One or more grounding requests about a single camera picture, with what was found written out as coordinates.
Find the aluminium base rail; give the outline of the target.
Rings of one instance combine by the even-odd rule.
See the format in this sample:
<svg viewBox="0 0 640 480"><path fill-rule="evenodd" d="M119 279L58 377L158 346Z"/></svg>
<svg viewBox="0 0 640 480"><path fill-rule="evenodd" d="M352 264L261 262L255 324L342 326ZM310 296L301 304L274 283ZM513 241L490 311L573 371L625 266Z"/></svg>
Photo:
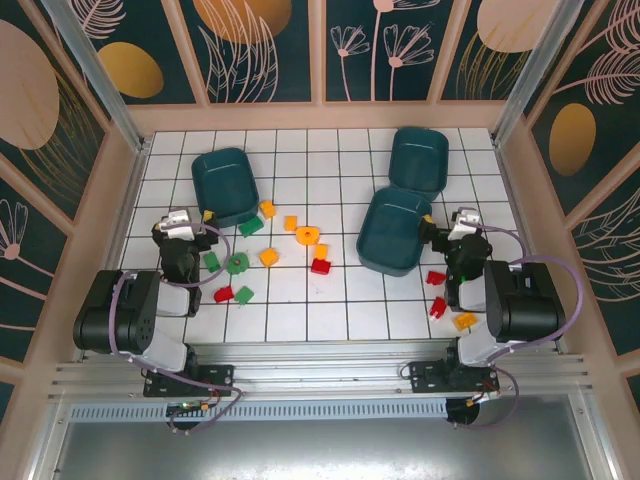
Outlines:
<svg viewBox="0 0 640 480"><path fill-rule="evenodd" d="M250 401L407 398L406 364L439 360L449 342L436 340L262 342L198 345L203 364L234 368L235 387ZM552 344L501 357L497 365L512 376L499 378L504 396L588 393L594 387L580 354ZM110 355L90 354L59 364L49 401L124 403L143 398L138 367Z"/></svg>

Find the teal plastic container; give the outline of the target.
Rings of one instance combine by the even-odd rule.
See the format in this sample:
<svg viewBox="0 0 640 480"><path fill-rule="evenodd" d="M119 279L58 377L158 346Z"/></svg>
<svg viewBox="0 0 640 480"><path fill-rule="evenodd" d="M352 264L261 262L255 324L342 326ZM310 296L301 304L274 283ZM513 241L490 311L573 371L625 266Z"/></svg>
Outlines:
<svg viewBox="0 0 640 480"><path fill-rule="evenodd" d="M419 127L395 132L388 177L390 184L434 201L447 185L449 141L442 133Z"/></svg>
<svg viewBox="0 0 640 480"><path fill-rule="evenodd" d="M377 190L356 241L360 263L381 274L407 275L422 255L420 221L431 213L430 202L419 194L392 187Z"/></svg>
<svg viewBox="0 0 640 480"><path fill-rule="evenodd" d="M204 153L191 164L201 214L212 211L220 228L255 217L259 194L247 154L235 147Z"/></svg>

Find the aluminium corner post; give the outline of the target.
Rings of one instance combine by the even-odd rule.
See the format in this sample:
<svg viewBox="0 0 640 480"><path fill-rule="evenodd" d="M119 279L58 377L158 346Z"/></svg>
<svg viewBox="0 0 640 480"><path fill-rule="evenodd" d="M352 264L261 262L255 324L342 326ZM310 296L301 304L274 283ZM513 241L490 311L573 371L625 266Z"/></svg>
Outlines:
<svg viewBox="0 0 640 480"><path fill-rule="evenodd" d="M558 0L532 53L518 76L492 130L493 146L500 149L514 130L524 108L576 23L585 0Z"/></svg>
<svg viewBox="0 0 640 480"><path fill-rule="evenodd" d="M128 145L136 153L145 150L149 146L146 138L135 125L126 104L67 0L42 0L42 3Z"/></svg>

